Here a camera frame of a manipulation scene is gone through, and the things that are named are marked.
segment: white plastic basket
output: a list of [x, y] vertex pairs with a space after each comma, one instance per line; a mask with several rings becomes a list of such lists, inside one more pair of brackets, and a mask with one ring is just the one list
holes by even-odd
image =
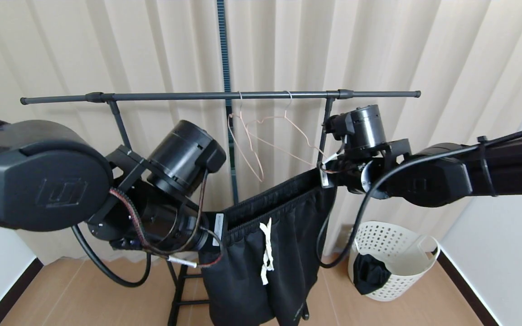
[[[437, 251], [433, 256], [422, 248], [425, 240], [433, 241]], [[348, 274], [353, 282], [354, 261], [358, 253], [371, 254], [386, 264], [391, 276], [386, 284], [367, 297], [377, 301], [392, 301], [408, 290], [435, 264], [440, 254], [439, 242], [429, 235], [419, 235], [404, 227], [367, 221], [360, 225], [350, 252]]]

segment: floor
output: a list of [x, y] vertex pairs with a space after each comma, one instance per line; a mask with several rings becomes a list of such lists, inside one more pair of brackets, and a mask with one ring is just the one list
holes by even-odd
[[[142, 262], [124, 259], [108, 266], [128, 280], [137, 280], [144, 268]], [[439, 264], [392, 302], [362, 297], [350, 283], [347, 268], [345, 262], [334, 269], [320, 269], [307, 300], [311, 318], [300, 326], [481, 325]], [[39, 272], [2, 326], [165, 326], [173, 294], [164, 262], [154, 266], [143, 286], [130, 289], [113, 283], [89, 260], [62, 259]], [[206, 298], [203, 281], [188, 279], [183, 299]], [[178, 326], [211, 324], [208, 305], [180, 309]]]

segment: black shorts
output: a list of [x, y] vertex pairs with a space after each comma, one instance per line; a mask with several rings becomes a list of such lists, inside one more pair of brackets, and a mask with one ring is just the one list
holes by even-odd
[[[336, 188], [321, 188], [319, 171], [313, 169], [223, 211], [228, 222], [224, 256], [203, 269], [215, 325], [257, 326], [274, 317], [281, 326], [299, 323], [317, 281], [315, 242], [335, 195]], [[265, 235], [259, 223], [267, 225], [270, 217], [274, 270], [267, 272], [269, 283], [263, 285]], [[199, 254], [203, 263], [215, 258]]]

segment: baseboard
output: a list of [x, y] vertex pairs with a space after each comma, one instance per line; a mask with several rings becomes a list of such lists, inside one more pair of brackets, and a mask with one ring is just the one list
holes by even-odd
[[451, 262], [450, 258], [447, 255], [441, 253], [438, 257], [438, 262], [444, 269], [444, 272], [447, 273], [448, 277], [452, 280], [454, 285], [458, 288], [458, 291], [462, 294], [462, 296], [466, 299], [466, 302], [469, 303], [470, 307], [474, 310], [474, 313], [481, 320], [483, 325], [485, 326], [499, 326], [499, 323], [493, 317], [489, 309], [484, 305], [484, 303], [479, 299], [476, 295], [472, 287], [466, 281], [464, 276], [460, 274], [455, 265]]
[[34, 261], [31, 262], [29, 266], [27, 266], [25, 271], [23, 271], [23, 274], [19, 277], [19, 279], [17, 279], [6, 295], [4, 295], [3, 299], [0, 301], [0, 323], [9, 313], [9, 310], [12, 309], [13, 305], [15, 305], [17, 300], [19, 300], [19, 297], [23, 294], [23, 291], [27, 289], [29, 283], [33, 281], [43, 266], [44, 265], [42, 262], [35, 258]]

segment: curtain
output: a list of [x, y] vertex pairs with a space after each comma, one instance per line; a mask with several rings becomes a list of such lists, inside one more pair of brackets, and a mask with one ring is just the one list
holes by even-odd
[[[416, 98], [335, 101], [332, 114], [378, 104], [388, 140], [414, 153], [441, 142], [475, 143], [514, 132], [522, 120], [522, 1], [227, 0], [234, 91], [422, 91]], [[244, 120], [283, 115], [288, 100], [233, 101]], [[294, 100], [287, 116], [318, 146], [325, 101]], [[236, 142], [256, 171], [244, 128]], [[252, 134], [315, 166], [317, 152], [283, 120], [251, 124]], [[236, 157], [239, 199], [311, 168], [253, 138], [262, 182]], [[331, 136], [326, 154], [339, 147]], [[362, 196], [338, 190], [324, 254], [339, 249]], [[364, 220], [395, 223], [441, 239], [468, 203], [420, 208], [371, 201]]]
[[[91, 91], [223, 91], [217, 23], [213, 1], [0, 1], [0, 119], [64, 124], [106, 155], [122, 143], [107, 105], [23, 106], [19, 98]], [[229, 153], [224, 101], [119, 105], [132, 147], [145, 157], [181, 119], [207, 130]], [[211, 175], [208, 185], [207, 209], [232, 205], [228, 163]], [[81, 227], [100, 257], [121, 256], [89, 235], [85, 224]], [[19, 234], [45, 264], [85, 255], [70, 230]]]

